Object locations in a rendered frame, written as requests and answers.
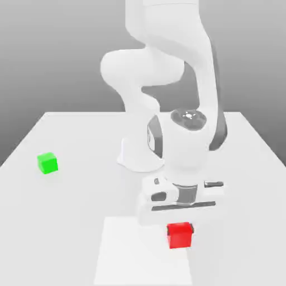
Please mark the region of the small red cube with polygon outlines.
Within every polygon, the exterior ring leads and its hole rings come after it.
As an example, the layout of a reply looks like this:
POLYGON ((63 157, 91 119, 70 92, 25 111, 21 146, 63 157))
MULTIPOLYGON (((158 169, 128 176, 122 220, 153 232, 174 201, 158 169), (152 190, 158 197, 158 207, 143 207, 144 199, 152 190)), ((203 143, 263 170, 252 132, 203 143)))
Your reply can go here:
POLYGON ((167 225, 167 238, 170 249, 186 248, 192 245, 193 225, 189 222, 167 225))

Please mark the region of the small green cube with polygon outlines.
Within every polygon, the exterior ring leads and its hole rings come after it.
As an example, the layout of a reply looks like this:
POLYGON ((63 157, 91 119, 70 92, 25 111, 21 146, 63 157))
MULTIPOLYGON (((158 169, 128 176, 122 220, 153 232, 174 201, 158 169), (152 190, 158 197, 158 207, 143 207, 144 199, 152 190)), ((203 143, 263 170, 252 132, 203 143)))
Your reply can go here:
POLYGON ((43 174, 49 174, 58 171, 58 161, 52 152, 38 155, 37 164, 43 174))

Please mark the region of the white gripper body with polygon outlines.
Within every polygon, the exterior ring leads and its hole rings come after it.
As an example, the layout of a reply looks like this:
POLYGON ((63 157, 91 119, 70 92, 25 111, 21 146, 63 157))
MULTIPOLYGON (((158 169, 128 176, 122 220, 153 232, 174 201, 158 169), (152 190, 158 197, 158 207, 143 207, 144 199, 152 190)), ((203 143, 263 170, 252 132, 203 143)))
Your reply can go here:
POLYGON ((142 226, 183 222, 203 224, 223 217, 223 198, 207 198, 185 207, 175 204, 153 206, 141 198, 137 200, 136 215, 142 226))

